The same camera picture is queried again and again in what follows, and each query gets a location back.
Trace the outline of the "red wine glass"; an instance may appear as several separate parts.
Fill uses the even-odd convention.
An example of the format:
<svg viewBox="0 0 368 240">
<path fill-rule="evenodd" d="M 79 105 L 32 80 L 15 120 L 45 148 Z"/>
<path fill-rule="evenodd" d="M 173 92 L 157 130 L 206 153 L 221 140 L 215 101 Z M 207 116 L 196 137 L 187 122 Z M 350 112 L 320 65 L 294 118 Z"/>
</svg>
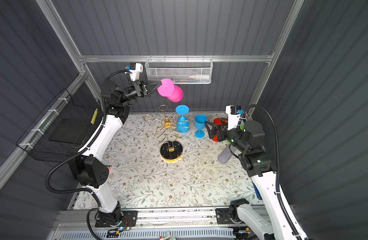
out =
<svg viewBox="0 0 368 240">
<path fill-rule="evenodd" d="M 218 125 L 222 125 L 222 124 L 226 124 L 227 120 L 221 120 L 221 118 L 216 118 L 213 120 L 213 123 L 218 124 Z M 218 142 L 218 137 L 217 135 L 215 135 L 215 137 L 212 139 L 214 142 Z"/>
</svg>

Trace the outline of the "grey oval case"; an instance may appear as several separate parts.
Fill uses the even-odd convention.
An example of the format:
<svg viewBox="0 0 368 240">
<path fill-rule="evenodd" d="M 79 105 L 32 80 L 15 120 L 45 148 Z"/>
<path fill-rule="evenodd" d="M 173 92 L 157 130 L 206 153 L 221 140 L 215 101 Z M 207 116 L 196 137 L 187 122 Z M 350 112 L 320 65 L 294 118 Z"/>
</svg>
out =
<svg viewBox="0 0 368 240">
<path fill-rule="evenodd" d="M 228 145 L 218 156 L 218 161 L 221 164 L 226 164 L 228 160 L 233 156 L 230 150 L 230 145 Z"/>
</svg>

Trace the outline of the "yellow marker pen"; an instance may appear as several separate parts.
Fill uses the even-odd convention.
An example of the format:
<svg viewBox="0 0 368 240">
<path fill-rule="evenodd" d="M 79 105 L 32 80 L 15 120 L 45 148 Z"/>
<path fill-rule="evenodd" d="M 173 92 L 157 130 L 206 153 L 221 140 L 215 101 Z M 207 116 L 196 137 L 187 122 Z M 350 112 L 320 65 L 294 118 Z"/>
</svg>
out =
<svg viewBox="0 0 368 240">
<path fill-rule="evenodd" d="M 93 112 L 92 118 L 91 118 L 91 124 L 92 125 L 95 123 L 97 115 L 98 115 L 98 109 L 95 109 L 94 112 Z"/>
</svg>

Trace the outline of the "pink wine glass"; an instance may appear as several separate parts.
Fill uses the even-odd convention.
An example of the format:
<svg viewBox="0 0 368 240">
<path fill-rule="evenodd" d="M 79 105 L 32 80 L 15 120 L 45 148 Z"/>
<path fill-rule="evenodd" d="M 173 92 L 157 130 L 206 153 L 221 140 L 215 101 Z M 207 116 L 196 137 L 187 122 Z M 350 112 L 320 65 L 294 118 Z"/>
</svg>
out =
<svg viewBox="0 0 368 240">
<path fill-rule="evenodd" d="M 161 85 L 158 87 L 158 93 L 174 103 L 180 102 L 184 97 L 183 90 L 176 86 L 170 79 L 161 80 Z"/>
</svg>

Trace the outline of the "blue stapler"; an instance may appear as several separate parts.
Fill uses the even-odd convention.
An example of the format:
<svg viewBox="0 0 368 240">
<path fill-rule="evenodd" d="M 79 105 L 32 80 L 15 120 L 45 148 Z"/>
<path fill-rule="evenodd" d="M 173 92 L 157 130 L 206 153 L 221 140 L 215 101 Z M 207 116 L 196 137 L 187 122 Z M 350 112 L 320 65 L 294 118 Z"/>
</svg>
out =
<svg viewBox="0 0 368 240">
<path fill-rule="evenodd" d="M 262 200 L 263 200 L 263 198 L 262 198 L 262 196 L 261 196 L 261 194 L 260 194 L 260 192 L 259 192 L 258 188 L 256 187 L 256 185 L 255 185 L 255 184 L 253 184 L 253 187 L 254 187 L 255 194 L 256 194 L 256 196 L 257 196 L 258 200 L 262 201 Z"/>
</svg>

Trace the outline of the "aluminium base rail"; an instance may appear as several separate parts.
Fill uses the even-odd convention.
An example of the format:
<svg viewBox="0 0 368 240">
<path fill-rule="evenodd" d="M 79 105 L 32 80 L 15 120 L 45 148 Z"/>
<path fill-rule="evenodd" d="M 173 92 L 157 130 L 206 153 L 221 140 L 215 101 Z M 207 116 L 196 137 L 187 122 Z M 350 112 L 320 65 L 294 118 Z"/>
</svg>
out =
<svg viewBox="0 0 368 240">
<path fill-rule="evenodd" d="M 252 233 L 250 227 L 240 224 L 218 224 L 220 217 L 216 209 L 228 209 L 226 206 L 218 207 L 182 207 L 182 208 L 147 208 L 129 209 L 137 211 L 136 225 L 127 227 L 127 232 L 147 229 L 171 229 L 171 228 L 239 228 L 240 231 Z M 87 210 L 60 211 L 54 225 L 51 228 L 53 234 L 62 231 L 87 231 Z"/>
</svg>

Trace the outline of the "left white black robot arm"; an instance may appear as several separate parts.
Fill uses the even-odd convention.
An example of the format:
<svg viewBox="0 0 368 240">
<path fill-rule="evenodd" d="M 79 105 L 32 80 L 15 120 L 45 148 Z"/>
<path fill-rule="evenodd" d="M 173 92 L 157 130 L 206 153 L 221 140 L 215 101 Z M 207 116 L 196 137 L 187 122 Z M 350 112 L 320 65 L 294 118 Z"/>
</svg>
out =
<svg viewBox="0 0 368 240">
<path fill-rule="evenodd" d="M 102 159 L 115 133 L 128 118 L 130 107 L 127 103 L 150 96 L 161 85 L 160 81 L 132 81 L 129 87 L 122 89 L 109 79 L 102 84 L 101 97 L 105 104 L 103 122 L 81 148 L 84 153 L 68 162 L 74 178 L 97 202 L 98 227 L 119 227 L 124 230 L 132 226 L 132 221 L 124 216 L 120 203 L 109 187 L 107 179 L 110 169 L 102 163 Z"/>
</svg>

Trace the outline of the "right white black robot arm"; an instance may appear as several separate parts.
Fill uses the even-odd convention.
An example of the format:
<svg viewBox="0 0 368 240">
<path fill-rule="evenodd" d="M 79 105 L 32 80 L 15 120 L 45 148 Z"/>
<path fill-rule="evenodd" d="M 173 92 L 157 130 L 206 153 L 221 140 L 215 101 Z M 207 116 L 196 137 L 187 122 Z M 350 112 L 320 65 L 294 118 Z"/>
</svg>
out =
<svg viewBox="0 0 368 240">
<path fill-rule="evenodd" d="M 307 234 L 298 223 L 286 198 L 278 199 L 283 191 L 277 183 L 275 160 L 264 150 L 265 132 L 256 121 L 247 121 L 243 128 L 228 130 L 227 124 L 206 122 L 209 137 L 227 140 L 240 151 L 237 155 L 264 202 L 255 209 L 247 200 L 232 201 L 229 215 L 233 222 L 245 223 L 260 240 L 306 240 Z"/>
</svg>

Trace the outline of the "blue wine glass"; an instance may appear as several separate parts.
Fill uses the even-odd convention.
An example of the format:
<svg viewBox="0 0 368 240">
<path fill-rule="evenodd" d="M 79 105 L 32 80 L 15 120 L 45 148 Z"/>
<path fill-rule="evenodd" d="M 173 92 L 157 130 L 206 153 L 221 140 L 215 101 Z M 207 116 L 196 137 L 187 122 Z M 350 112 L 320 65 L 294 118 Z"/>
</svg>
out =
<svg viewBox="0 0 368 240">
<path fill-rule="evenodd" d="M 197 130 L 195 131 L 195 137 L 201 139 L 205 136 L 205 132 L 203 129 L 205 128 L 205 122 L 208 120 L 205 115 L 197 115 L 195 116 L 195 126 Z"/>
<path fill-rule="evenodd" d="M 191 127 L 191 122 L 185 117 L 185 114 L 188 112 L 189 107 L 186 105 L 179 105 L 176 107 L 176 113 L 180 115 L 177 120 L 176 130 L 182 134 L 187 133 Z"/>
</svg>

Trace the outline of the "white bottle in basket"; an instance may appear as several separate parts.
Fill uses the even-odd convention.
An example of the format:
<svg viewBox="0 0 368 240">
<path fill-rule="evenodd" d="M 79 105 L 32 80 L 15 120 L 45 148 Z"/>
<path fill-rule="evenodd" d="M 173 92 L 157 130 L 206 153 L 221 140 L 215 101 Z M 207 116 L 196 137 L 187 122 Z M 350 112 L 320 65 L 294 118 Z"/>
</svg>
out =
<svg viewBox="0 0 368 240">
<path fill-rule="evenodd" d="M 190 75 L 189 78 L 197 81 L 208 81 L 211 77 L 210 75 Z"/>
</svg>

